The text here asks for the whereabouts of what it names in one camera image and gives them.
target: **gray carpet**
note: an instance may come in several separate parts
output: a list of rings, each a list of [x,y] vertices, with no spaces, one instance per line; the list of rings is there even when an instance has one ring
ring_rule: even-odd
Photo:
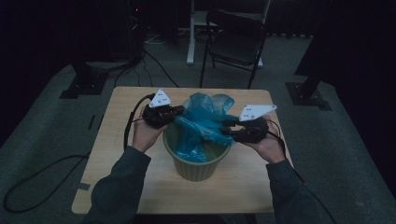
[[[156,38],[145,49],[165,68],[180,87],[199,85],[204,44],[197,40],[195,62],[186,65],[188,38],[178,44]],[[293,105],[286,82],[304,82],[294,72],[309,38],[270,36],[264,46],[264,67],[251,89],[268,90],[278,106],[277,114],[295,168],[308,187],[326,204],[338,223],[396,223],[396,202],[376,170],[357,130],[341,105],[334,88],[320,83],[318,90],[329,101],[332,111]],[[92,63],[112,67],[119,63]],[[244,89],[244,71],[219,65],[206,68],[205,88]],[[101,117],[120,71],[110,74],[101,95],[80,95],[75,100],[59,99],[74,78],[66,66],[56,74],[14,133],[0,149],[0,199],[16,182],[62,157],[83,155],[92,149]],[[148,55],[135,70],[125,72],[118,86],[174,87],[161,67]],[[27,183],[10,197],[13,208],[27,208],[43,199],[67,174],[78,159],[63,161]],[[71,205],[86,161],[67,178],[58,191],[38,208],[11,214],[0,211],[9,223],[78,223],[82,216],[72,213]],[[323,223],[331,223],[322,211]],[[241,216],[227,215],[229,223],[244,223]],[[257,214],[258,223],[275,223],[273,214]]]

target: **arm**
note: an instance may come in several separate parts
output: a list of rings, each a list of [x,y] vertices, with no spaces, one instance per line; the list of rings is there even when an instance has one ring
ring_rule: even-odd
[[[153,129],[142,118],[134,123],[134,138],[111,169],[92,191],[92,207],[84,217],[85,224],[132,223],[142,195],[146,171],[151,158],[145,152],[166,129]]]
[[[269,132],[279,136],[272,122],[267,121]],[[256,150],[269,164],[266,165],[276,223],[321,223],[315,198],[301,184],[286,159],[277,139],[267,134],[258,144],[244,143]]]

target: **plastic bag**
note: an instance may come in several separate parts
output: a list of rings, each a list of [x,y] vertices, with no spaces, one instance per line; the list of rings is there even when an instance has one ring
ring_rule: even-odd
[[[183,127],[176,154],[186,161],[204,162],[206,156],[202,138],[226,147],[234,144],[230,135],[224,135],[219,130],[223,127],[223,120],[234,119],[234,116],[227,115],[233,103],[233,98],[226,94],[209,96],[197,92],[191,95],[183,104],[183,115],[175,119]]]

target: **forearm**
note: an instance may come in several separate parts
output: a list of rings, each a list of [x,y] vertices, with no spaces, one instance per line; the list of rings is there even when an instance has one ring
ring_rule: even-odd
[[[92,207],[82,223],[132,223],[151,158],[127,147],[92,191]]]
[[[276,223],[320,223],[315,198],[301,184],[288,160],[267,165]]]

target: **dark background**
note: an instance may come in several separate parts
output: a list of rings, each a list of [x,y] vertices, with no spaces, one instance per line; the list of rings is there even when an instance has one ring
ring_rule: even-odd
[[[196,2],[196,9],[206,9],[211,3]],[[395,195],[396,6],[386,0],[330,2],[273,0],[269,32],[315,35],[296,74],[334,85]],[[133,48],[126,28],[130,12],[124,4],[121,0],[0,0],[0,145],[71,57],[85,62],[130,59]],[[139,6],[146,14],[137,15],[142,16],[143,28],[158,29],[177,43],[176,28],[189,26],[190,2],[148,0],[145,4]],[[241,7],[226,1],[229,7],[233,4]]]

